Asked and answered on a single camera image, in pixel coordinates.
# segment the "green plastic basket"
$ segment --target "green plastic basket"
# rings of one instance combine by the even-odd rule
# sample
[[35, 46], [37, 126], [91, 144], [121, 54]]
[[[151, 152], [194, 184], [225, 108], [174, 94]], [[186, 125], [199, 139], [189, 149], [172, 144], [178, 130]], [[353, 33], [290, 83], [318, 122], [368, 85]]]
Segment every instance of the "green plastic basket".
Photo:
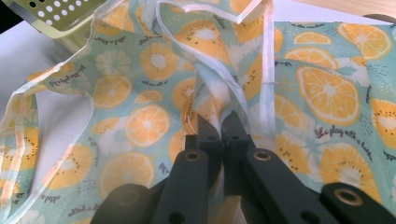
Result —
[[72, 52], [90, 35], [92, 13], [106, 0], [3, 0], [40, 33], [58, 40]]

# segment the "circular hole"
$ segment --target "circular hole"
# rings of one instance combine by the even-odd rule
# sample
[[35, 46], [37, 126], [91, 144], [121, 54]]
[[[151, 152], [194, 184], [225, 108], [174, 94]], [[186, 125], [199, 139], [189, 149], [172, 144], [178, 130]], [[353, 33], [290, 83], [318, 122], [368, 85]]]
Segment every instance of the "circular hole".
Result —
[[271, 160], [271, 155], [266, 153], [266, 152], [262, 152], [262, 151], [257, 151], [253, 154], [254, 158], [256, 158], [256, 160], [259, 161], [269, 161]]
[[320, 223], [320, 219], [318, 218], [318, 216], [311, 212], [302, 212], [300, 214], [300, 217], [303, 219], [303, 221], [305, 223], [308, 223], [308, 224], [319, 224]]
[[351, 206], [363, 205], [363, 199], [357, 193], [350, 189], [336, 189], [334, 191], [335, 197], [343, 203]]
[[182, 224], [185, 220], [186, 218], [184, 217], [184, 215], [179, 212], [171, 213], [168, 217], [168, 221], [171, 224]]
[[190, 152], [186, 155], [187, 161], [198, 161], [201, 158], [201, 155], [196, 152]]
[[38, 11], [37, 14], [39, 17], [44, 17], [46, 15], [46, 13], [44, 13], [43, 11]]
[[86, 32], [84, 32], [84, 37], [85, 37], [86, 39], [88, 39], [88, 38], [90, 38], [90, 34], [91, 34], [90, 31], [86, 31]]
[[139, 200], [139, 195], [134, 191], [123, 192], [119, 196], [118, 202], [121, 206], [129, 206], [136, 203]]

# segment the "white table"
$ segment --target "white table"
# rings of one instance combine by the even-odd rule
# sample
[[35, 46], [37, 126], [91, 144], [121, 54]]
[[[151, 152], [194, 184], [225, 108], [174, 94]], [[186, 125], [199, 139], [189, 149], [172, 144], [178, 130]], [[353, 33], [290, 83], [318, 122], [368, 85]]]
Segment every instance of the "white table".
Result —
[[[275, 0], [276, 21], [346, 21], [386, 24], [290, 0]], [[21, 22], [0, 35], [0, 119], [8, 99], [33, 72], [43, 71], [67, 59], [71, 54], [57, 42], [39, 34], [28, 23]], [[83, 97], [64, 97], [53, 92], [37, 95], [39, 103], [40, 154], [34, 188], [83, 129], [89, 118]]]

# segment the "fabric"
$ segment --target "fabric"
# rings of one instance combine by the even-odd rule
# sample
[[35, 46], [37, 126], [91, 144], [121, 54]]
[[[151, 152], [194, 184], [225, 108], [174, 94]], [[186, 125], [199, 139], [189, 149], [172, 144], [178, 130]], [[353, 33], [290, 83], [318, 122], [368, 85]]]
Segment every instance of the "fabric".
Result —
[[[95, 11], [87, 46], [32, 74], [9, 101], [0, 222], [89, 223], [114, 188], [150, 188], [169, 175], [197, 114], [219, 130], [232, 110], [308, 187], [346, 182], [395, 213], [394, 30], [274, 27], [271, 1], [108, 1]], [[92, 116], [29, 192], [39, 91], [83, 95]], [[209, 221], [243, 222], [238, 199], [219, 195]]]

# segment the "white surface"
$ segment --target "white surface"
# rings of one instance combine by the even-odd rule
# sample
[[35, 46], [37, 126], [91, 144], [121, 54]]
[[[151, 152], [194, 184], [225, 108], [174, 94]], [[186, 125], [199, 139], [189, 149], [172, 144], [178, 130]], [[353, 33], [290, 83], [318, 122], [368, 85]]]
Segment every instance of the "white surface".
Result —
[[[276, 21], [346, 21], [384, 24], [362, 17], [348, 15], [290, 0], [275, 0]], [[33, 72], [43, 71], [68, 57], [59, 44], [39, 34], [22, 22], [0, 35], [0, 119], [7, 101]], [[52, 92], [37, 95], [39, 106], [40, 154], [36, 181], [66, 150], [80, 133], [88, 117], [88, 105], [82, 97], [62, 96]]]

